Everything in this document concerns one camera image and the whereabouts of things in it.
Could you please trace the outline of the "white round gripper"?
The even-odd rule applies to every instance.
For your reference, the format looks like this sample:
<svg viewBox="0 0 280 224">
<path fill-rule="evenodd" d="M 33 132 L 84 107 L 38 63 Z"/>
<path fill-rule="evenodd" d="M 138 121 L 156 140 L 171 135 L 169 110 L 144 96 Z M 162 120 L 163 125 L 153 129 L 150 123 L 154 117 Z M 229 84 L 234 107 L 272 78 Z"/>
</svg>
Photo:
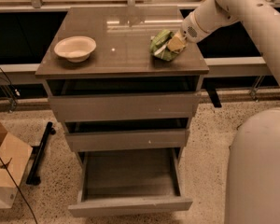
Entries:
<svg viewBox="0 0 280 224">
<path fill-rule="evenodd" d="M 180 32 L 176 32 L 169 40 L 167 48 L 170 51 L 183 49 L 187 44 L 186 39 L 192 43 L 199 43 L 209 36 L 209 34 L 204 31 L 196 21 L 194 12 L 190 12 L 190 14 L 188 14 L 188 16 L 182 21 L 181 31 L 183 35 Z"/>
</svg>

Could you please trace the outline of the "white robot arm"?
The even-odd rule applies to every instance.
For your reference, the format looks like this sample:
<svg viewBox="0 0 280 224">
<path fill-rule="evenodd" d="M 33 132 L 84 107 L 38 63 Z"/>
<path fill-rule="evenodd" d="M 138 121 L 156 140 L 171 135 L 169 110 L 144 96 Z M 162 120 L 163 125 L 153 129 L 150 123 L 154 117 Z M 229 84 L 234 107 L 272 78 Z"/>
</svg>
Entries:
<svg viewBox="0 0 280 224">
<path fill-rule="evenodd" d="M 280 87 L 280 13 L 266 0 L 206 0 L 181 23 L 168 49 L 197 43 L 240 21 Z M 280 107 L 242 124 L 231 144 L 224 224 L 280 224 Z"/>
</svg>

